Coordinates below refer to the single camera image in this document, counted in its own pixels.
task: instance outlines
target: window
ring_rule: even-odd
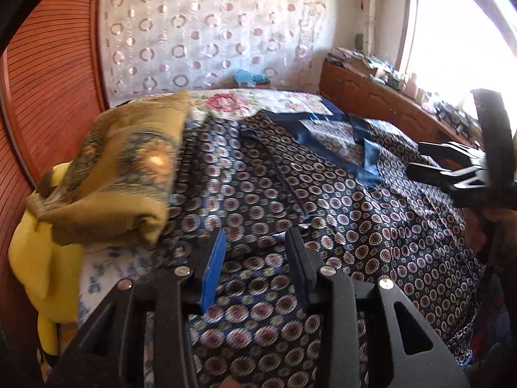
[[[515,131],[517,59],[494,23],[474,0],[416,0],[415,7],[406,71],[417,74],[418,86],[474,117],[470,90],[496,90]]]

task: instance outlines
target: bedspread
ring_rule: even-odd
[[[332,127],[343,141],[353,128],[362,162],[317,138],[331,122],[347,124]],[[181,261],[192,238],[222,225],[228,246],[216,303],[190,320],[201,386],[228,374],[250,387],[309,386],[321,319],[298,307],[282,245],[283,232],[300,226],[306,246],[338,272],[393,279],[463,365],[484,270],[465,247],[461,211],[448,195],[405,178],[408,161],[433,161],[403,133],[385,128],[354,116],[259,112],[238,123],[209,117],[200,129],[187,129],[160,246],[98,253],[104,259],[91,262],[97,274],[84,274],[92,282],[82,293],[82,320],[107,268],[118,279]],[[121,262],[124,255],[129,263]],[[358,325],[367,384],[366,328],[363,320]],[[152,385],[150,357],[146,369]]]

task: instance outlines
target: wall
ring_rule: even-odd
[[[311,82],[314,87],[310,92],[317,92],[320,82],[321,68],[327,52],[335,46],[353,48],[356,33],[360,32],[360,0],[325,0],[327,2],[327,16],[319,40],[315,43]]]
[[[375,55],[395,65],[399,53],[406,0],[381,0],[375,27]]]
[[[27,361],[36,359],[36,311],[7,250],[34,184],[73,158],[104,110],[97,7],[97,0],[42,0],[2,55],[0,323],[13,353]]]
[[[103,69],[112,106],[180,88],[228,87],[238,68],[266,73],[276,88],[315,92],[327,51],[333,44],[353,44],[359,7],[359,0],[101,1]],[[221,2],[232,9],[223,10]],[[280,13],[281,22],[271,21],[272,12]],[[220,17],[215,27],[206,24],[211,13]],[[239,13],[251,13],[249,24],[240,24]],[[172,25],[177,17],[183,20]],[[298,19],[311,25],[303,29]],[[223,30],[231,32],[230,39],[223,39]],[[268,40],[277,47],[269,48]],[[249,48],[238,55],[240,43]]]
[[[2,56],[10,127],[36,181],[73,158],[104,110],[96,24],[97,0],[43,0]]]

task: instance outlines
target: yellow cloth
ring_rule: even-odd
[[[153,246],[167,218],[187,92],[147,98],[100,115],[61,184],[27,209],[52,224],[60,245]]]
[[[52,169],[51,186],[57,186],[68,169],[63,163]],[[58,354],[56,323],[77,320],[81,245],[52,242],[51,225],[38,222],[25,211],[9,246],[9,264],[39,312],[38,334],[43,350]]]
[[[53,169],[52,194],[27,198],[9,263],[39,312],[46,353],[58,355],[56,324],[77,319],[83,246],[156,243],[189,111],[180,92],[103,113],[78,156]]]

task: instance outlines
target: clamp jaw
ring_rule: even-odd
[[[491,90],[472,90],[486,153],[449,142],[418,143],[420,154],[438,163],[448,159],[460,169],[452,171],[420,163],[410,163],[409,179],[439,187],[449,194],[457,207],[469,207],[478,214],[487,243],[478,254],[485,264],[509,263],[517,255],[513,247],[504,246],[503,228],[486,220],[482,208],[499,206],[517,210],[517,181],[510,121],[501,94]]]
[[[196,388],[188,315],[202,315],[214,301],[226,234],[215,229],[198,245],[187,265],[148,281],[118,281],[59,359],[47,386],[144,386],[145,323],[153,311],[156,388]]]
[[[389,278],[352,280],[304,246],[298,228],[285,236],[296,299],[308,314],[322,314],[314,386],[358,388],[357,311],[365,314],[369,386],[467,388],[462,369],[413,303]]]

